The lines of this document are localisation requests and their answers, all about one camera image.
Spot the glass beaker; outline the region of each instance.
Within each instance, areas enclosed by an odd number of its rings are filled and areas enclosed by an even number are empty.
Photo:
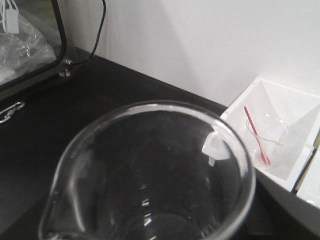
[[[255,191],[249,155],[219,117],[144,102],[99,118],[69,144],[41,240],[225,240]]]

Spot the white container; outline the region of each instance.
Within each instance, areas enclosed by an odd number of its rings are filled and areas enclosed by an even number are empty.
[[[296,194],[320,209],[320,150],[317,150]]]
[[[274,182],[291,191],[314,150],[313,144],[320,127],[320,96],[303,92],[258,77],[221,115],[239,134],[248,149],[259,149],[247,126],[244,106],[254,105],[254,114],[280,119],[289,128],[289,136],[281,147],[277,161],[266,166],[253,161],[254,166]]]

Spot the white tray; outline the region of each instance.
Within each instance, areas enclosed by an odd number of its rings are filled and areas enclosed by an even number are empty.
[[[243,140],[248,134],[244,106],[249,98],[254,99],[261,111],[284,120],[290,128],[280,153],[281,162],[271,163],[271,167],[262,163],[254,163],[254,166],[291,191],[314,149],[320,127],[320,96],[258,77],[221,115]]]

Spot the black cable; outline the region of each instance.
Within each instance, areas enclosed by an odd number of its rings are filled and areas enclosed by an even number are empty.
[[[104,22],[105,22],[106,12],[107,12],[106,1],[105,1],[105,0],[102,0],[102,4],[103,4],[102,18],[101,18],[101,22],[100,22],[98,34],[97,34],[97,36],[96,36],[96,40],[95,40],[95,44],[94,44],[94,47],[93,47],[92,52],[90,53],[89,57],[88,57],[86,60],[79,61],[79,62],[71,62],[71,63],[70,63],[71,65],[84,64],[84,63],[86,63],[87,61],[89,61],[89,60],[95,55],[95,52],[96,52],[97,47],[98,47],[99,39],[100,39],[101,30],[102,30],[102,27],[103,27]]]

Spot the white wall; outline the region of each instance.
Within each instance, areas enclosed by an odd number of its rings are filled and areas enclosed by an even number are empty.
[[[229,105],[257,76],[320,94],[319,0],[106,0],[97,54]],[[67,0],[91,51],[100,0]]]

